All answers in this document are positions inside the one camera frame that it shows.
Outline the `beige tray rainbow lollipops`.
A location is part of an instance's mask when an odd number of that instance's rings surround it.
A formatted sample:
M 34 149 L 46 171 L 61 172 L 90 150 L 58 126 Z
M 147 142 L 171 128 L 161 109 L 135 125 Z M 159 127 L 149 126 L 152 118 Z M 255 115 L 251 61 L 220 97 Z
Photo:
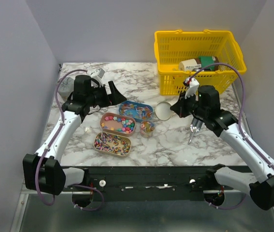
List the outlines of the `beige tray rainbow lollipops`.
M 107 132 L 100 132 L 94 139 L 93 147 L 98 152 L 119 158 L 125 158 L 131 151 L 132 143 L 127 137 Z

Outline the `blue tray clear lollipops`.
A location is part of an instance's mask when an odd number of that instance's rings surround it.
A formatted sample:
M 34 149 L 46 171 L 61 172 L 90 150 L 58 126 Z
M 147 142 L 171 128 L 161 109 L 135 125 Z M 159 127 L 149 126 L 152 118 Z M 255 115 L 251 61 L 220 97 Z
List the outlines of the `blue tray clear lollipops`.
M 119 114 L 133 118 L 136 122 L 152 119 L 153 108 L 144 103 L 124 101 L 119 106 Z

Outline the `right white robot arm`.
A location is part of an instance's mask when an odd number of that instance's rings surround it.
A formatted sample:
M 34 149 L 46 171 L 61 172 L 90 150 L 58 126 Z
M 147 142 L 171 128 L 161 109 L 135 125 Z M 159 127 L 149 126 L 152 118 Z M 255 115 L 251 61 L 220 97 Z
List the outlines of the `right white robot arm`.
M 218 164 L 205 176 L 208 188 L 229 186 L 250 196 L 263 210 L 274 207 L 274 159 L 243 131 L 240 121 L 231 112 L 221 109 L 219 93 L 213 86 L 199 87 L 198 96 L 181 93 L 170 109 L 180 118 L 192 115 L 204 123 L 234 149 L 251 171 L 241 173 Z

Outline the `silver metal scoop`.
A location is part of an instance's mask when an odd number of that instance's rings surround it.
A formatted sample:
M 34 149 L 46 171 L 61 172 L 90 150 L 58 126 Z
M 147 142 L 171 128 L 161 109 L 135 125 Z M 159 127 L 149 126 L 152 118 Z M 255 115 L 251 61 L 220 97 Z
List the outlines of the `silver metal scoop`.
M 189 138 L 189 144 L 192 142 L 193 136 L 195 133 L 199 133 L 201 127 L 202 127 L 203 122 L 200 121 L 199 119 L 193 118 L 190 124 L 190 131 L 191 135 Z

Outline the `clear glass jar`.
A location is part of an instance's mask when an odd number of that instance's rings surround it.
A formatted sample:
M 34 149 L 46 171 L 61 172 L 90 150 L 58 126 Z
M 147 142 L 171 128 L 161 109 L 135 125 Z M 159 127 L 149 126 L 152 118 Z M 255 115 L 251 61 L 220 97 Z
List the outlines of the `clear glass jar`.
M 155 125 L 151 121 L 142 121 L 140 124 L 140 134 L 144 138 L 151 138 L 153 136 Z

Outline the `pink tray star candies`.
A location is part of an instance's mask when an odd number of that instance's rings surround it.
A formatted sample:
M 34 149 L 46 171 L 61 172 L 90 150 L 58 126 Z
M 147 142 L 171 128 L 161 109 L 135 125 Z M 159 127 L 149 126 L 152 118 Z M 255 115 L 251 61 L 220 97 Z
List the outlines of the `pink tray star candies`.
M 136 121 L 128 116 L 108 112 L 101 117 L 100 127 L 104 132 L 129 137 L 135 132 Z

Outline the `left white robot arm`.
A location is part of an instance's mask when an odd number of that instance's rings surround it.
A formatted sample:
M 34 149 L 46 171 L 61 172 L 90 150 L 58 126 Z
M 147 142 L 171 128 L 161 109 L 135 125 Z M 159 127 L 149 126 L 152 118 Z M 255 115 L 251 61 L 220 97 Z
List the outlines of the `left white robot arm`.
M 126 101 L 113 81 L 108 82 L 110 93 L 105 85 L 97 83 L 94 87 L 93 82 L 96 80 L 88 75 L 75 77 L 74 90 L 60 105 L 61 116 L 53 131 L 34 154 L 26 154 L 23 158 L 26 188 L 59 195 L 67 186 L 73 185 L 79 191 L 89 187 L 89 178 L 83 169 L 61 167 L 64 150 L 91 108 L 105 108 Z

